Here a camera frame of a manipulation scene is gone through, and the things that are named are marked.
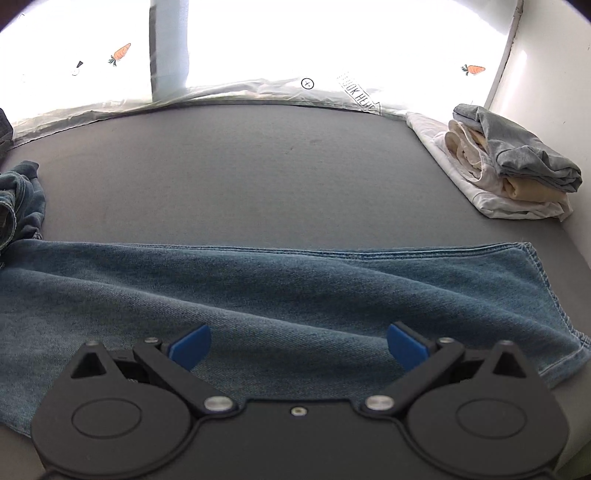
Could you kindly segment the black garment pile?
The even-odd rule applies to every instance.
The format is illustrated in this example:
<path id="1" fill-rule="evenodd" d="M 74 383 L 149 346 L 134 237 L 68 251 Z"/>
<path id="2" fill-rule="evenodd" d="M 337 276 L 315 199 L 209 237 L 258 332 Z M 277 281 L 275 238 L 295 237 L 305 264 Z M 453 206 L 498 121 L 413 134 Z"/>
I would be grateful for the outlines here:
<path id="1" fill-rule="evenodd" d="M 13 141 L 13 127 L 3 109 L 0 109 L 0 155 L 4 157 Z"/>

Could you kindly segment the white printed storage bag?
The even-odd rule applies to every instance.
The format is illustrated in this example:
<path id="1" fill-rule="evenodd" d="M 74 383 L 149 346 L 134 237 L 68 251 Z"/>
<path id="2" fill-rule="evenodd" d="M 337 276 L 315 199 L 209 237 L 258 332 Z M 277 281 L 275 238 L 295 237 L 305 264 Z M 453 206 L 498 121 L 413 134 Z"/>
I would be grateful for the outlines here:
<path id="1" fill-rule="evenodd" d="M 17 136 L 204 101 L 446 120 L 491 101 L 514 1 L 35 1 L 1 32 Z"/>

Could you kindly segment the blue denim jeans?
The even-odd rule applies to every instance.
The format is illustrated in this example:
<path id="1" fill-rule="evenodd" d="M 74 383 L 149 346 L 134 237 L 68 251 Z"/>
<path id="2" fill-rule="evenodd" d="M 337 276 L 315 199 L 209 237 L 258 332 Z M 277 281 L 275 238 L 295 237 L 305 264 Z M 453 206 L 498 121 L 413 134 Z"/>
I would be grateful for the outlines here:
<path id="1" fill-rule="evenodd" d="M 590 358 L 528 243 L 304 251 L 45 241 L 38 166 L 1 176 L 1 421 L 22 435 L 91 339 L 211 328 L 199 378 L 236 400 L 363 398 L 402 374 L 391 323 L 474 349 L 514 341 L 548 386 Z"/>

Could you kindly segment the folded white garment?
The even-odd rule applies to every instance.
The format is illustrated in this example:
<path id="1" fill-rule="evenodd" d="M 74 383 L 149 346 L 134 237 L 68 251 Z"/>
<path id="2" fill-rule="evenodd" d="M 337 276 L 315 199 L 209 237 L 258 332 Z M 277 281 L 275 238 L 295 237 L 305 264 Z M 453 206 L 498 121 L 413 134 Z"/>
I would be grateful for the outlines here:
<path id="1" fill-rule="evenodd" d="M 572 213 L 567 195 L 533 179 L 502 178 L 486 151 L 486 141 L 462 122 L 444 124 L 418 113 L 407 125 L 456 187 L 484 216 L 506 220 L 561 221 Z"/>

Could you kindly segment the folded beige garment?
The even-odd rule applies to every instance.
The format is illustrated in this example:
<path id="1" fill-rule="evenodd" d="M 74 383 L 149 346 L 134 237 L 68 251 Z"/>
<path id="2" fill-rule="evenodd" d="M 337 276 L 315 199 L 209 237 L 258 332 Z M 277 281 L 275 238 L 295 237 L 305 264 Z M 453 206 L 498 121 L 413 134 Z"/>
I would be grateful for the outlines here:
<path id="1" fill-rule="evenodd" d="M 485 191 L 514 201 L 545 203 L 567 200 L 564 192 L 537 180 L 501 177 L 493 166 L 485 137 L 462 122 L 449 121 L 444 142 L 460 174 Z"/>

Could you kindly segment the folded grey garment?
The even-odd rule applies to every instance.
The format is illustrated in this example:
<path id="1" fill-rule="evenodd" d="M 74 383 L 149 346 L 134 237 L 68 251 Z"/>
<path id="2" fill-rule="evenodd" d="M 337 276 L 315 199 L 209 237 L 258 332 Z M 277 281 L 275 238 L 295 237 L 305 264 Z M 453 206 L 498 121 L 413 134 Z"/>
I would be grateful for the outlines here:
<path id="1" fill-rule="evenodd" d="M 482 134 L 498 175 L 528 178 L 576 193 L 583 183 L 580 168 L 521 125 L 476 105 L 459 104 L 453 118 Z"/>

